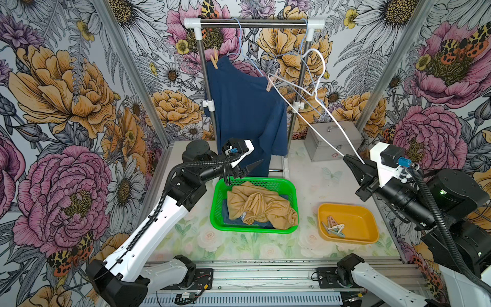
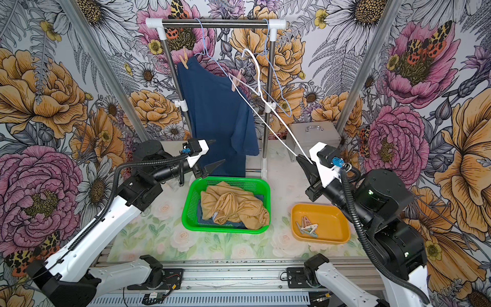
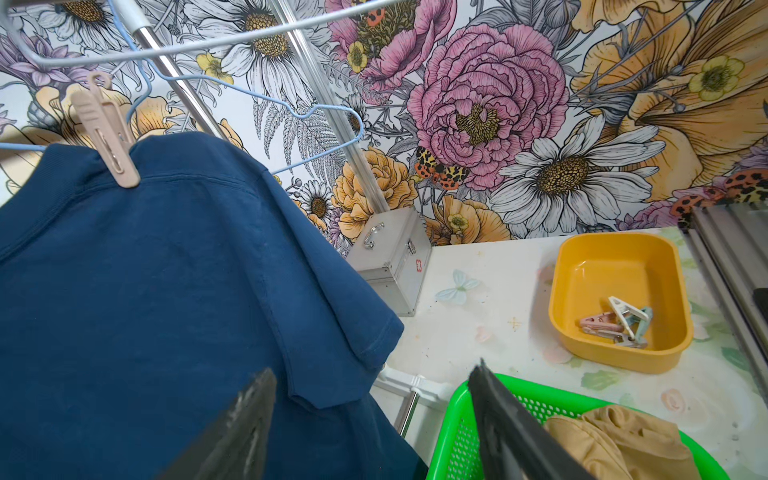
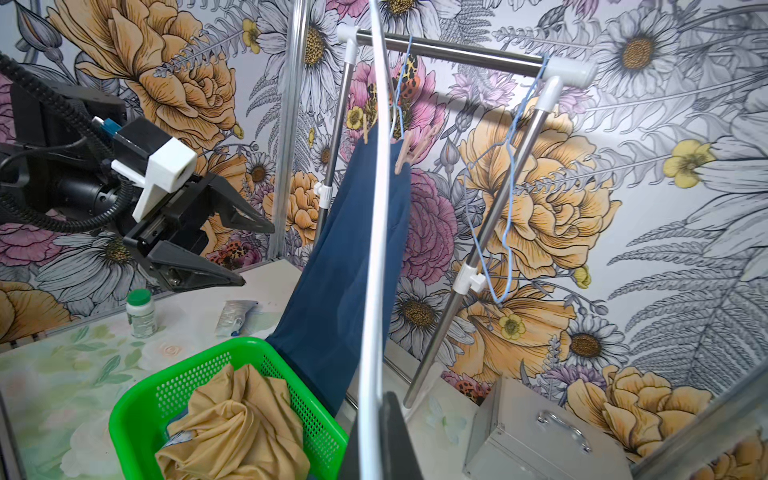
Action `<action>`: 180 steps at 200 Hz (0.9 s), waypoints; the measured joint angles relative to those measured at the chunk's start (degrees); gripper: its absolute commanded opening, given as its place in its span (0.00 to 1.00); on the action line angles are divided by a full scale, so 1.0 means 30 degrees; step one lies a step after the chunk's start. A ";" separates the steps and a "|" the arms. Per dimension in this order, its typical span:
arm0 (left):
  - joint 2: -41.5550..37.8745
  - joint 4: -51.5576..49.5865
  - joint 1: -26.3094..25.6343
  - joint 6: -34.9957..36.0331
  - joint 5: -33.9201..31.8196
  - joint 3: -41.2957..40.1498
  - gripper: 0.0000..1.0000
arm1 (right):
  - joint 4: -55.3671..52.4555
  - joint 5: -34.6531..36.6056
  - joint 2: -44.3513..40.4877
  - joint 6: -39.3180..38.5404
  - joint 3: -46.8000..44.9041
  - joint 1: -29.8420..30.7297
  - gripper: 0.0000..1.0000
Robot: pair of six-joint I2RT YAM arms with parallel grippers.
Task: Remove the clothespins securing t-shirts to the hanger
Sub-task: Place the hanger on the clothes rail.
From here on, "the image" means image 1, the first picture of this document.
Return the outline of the tan t-shirt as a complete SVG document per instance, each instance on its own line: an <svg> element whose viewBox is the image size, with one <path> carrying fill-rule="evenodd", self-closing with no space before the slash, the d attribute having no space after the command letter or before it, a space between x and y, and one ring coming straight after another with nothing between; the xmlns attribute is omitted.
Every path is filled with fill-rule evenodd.
<svg viewBox="0 0 491 307"><path fill-rule="evenodd" d="M298 213L288 200L250 182L233 186L227 192L226 207L230 221L246 225L257 223L265 228L287 230L299 223Z"/></svg>

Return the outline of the dark navy t-shirt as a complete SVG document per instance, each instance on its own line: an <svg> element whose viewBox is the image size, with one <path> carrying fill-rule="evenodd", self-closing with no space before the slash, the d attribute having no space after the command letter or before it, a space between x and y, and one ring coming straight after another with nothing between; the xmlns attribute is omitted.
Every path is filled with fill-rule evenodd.
<svg viewBox="0 0 491 307"><path fill-rule="evenodd" d="M230 138L250 139L255 162L263 163L252 177L268 177L272 156L285 156L288 150L286 103L275 90L268 92L267 78L256 78L236 69L227 57L211 61L207 74L216 106L218 144Z"/></svg>

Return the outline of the teal clothespin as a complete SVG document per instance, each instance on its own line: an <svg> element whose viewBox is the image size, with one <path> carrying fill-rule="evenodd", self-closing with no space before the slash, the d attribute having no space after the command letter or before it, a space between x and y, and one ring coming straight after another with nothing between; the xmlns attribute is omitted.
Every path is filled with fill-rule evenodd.
<svg viewBox="0 0 491 307"><path fill-rule="evenodd" d="M345 238L345 234L343 233L341 228L331 230L331 233L329 235L335 235L336 237L339 238Z"/></svg>

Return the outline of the light blue hanger navy shirt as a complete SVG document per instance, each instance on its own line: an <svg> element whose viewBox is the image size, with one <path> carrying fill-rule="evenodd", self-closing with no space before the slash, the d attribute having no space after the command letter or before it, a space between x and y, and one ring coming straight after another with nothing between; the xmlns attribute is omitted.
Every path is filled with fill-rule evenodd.
<svg viewBox="0 0 491 307"><path fill-rule="evenodd" d="M229 52L227 56L236 56L236 61L234 61L232 64L233 66L238 69L239 71L250 75L252 77L256 78L264 78L265 77L265 72L261 69L258 68L258 65L249 57L243 56L242 55L242 47L243 47L243 42L242 39L244 37L244 31L242 29L242 25L240 24L239 20L235 17L232 17L231 20L234 20L237 25L239 26L239 35L238 35L238 42L239 42L239 50L236 52Z"/></svg>

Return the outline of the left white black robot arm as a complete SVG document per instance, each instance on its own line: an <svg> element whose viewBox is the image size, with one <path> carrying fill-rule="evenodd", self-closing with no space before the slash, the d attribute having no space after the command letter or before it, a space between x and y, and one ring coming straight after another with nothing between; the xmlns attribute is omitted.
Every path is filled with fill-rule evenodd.
<svg viewBox="0 0 491 307"><path fill-rule="evenodd" d="M93 260L86 273L93 289L110 306L139 306L149 293L167 287L188 289L196 281L196 265L178 255L158 266L146 267L152 253L175 225L206 193L213 179L244 178L261 161L245 168L240 162L254 151L249 139L229 139L220 155L203 140L186 147L182 163L174 166L151 213L130 237L105 260Z"/></svg>

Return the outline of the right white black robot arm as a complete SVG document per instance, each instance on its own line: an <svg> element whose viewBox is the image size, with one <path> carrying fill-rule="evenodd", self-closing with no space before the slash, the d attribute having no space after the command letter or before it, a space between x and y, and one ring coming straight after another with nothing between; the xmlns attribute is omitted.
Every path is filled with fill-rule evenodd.
<svg viewBox="0 0 491 307"><path fill-rule="evenodd" d="M369 160L346 155L343 161L360 185L356 194L362 201L373 195L382 198L417 230L427 231L422 239L434 260L470 282L471 289L462 294L490 306L490 285L483 280L490 267L490 234L464 221L489 195L458 170L439 170L426 181L418 164L402 152L386 145L380 152L373 150Z"/></svg>

